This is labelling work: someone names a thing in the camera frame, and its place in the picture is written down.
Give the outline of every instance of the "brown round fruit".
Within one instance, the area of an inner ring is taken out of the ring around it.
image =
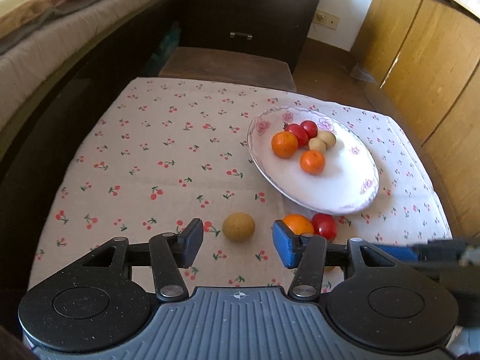
[[[233,242],[246,241],[254,234],[254,231],[254,219],[244,212],[231,214],[223,221],[223,235]]]
[[[331,149],[337,143],[337,137],[335,137],[333,132],[320,130],[318,131],[317,138],[320,138],[323,142],[325,142],[327,149]]]
[[[320,153],[325,153],[327,147],[325,146],[325,142],[323,142],[320,138],[312,138],[308,141],[308,148],[310,150],[316,150]]]

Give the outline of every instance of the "cherry tomato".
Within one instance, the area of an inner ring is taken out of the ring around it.
[[[302,127],[300,127],[299,124],[289,124],[284,128],[284,130],[291,132],[297,137],[298,147],[305,147],[308,144],[308,135],[306,131]]]
[[[315,138],[318,133],[318,127],[315,122],[311,120],[304,120],[300,123],[300,126],[305,130],[308,135],[308,139]]]
[[[333,241],[337,236],[337,224],[331,215],[315,214],[311,224],[316,235],[322,236],[327,241]]]

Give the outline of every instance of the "cabinet door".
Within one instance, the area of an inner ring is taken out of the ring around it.
[[[480,223],[480,69],[424,149],[449,194],[460,230],[477,233]]]
[[[480,24],[440,0],[423,0],[382,89],[422,142],[480,59]]]
[[[352,55],[382,83],[413,22],[422,0],[373,0]]]

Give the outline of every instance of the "floral pattern plate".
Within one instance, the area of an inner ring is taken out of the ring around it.
[[[329,130],[337,144],[325,153],[320,175],[302,171],[299,159],[305,149],[283,160],[274,155],[271,140],[285,123],[313,120]],[[250,155],[263,176],[284,196],[310,210],[330,215],[348,215],[364,210],[378,193],[378,170],[363,142],[350,129],[320,112],[301,107],[279,107],[252,120],[248,130]]]

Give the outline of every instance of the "tablecloth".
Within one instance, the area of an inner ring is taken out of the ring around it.
[[[291,212],[314,213],[263,178],[246,141],[252,118],[282,105],[310,108],[348,126],[378,167],[377,197],[358,214],[335,217],[336,243],[352,236],[386,244],[451,237],[421,161],[390,117],[265,88],[138,78],[71,161],[38,244],[30,286],[112,237],[148,242],[201,218],[203,245],[193,266],[181,270],[190,293],[195,286],[288,288],[294,272],[275,251],[272,223]],[[246,212],[256,222],[245,243],[222,234],[222,222],[233,212]],[[322,290],[330,291],[342,278],[339,268],[327,271]],[[154,291],[150,268],[135,268],[133,280]]]

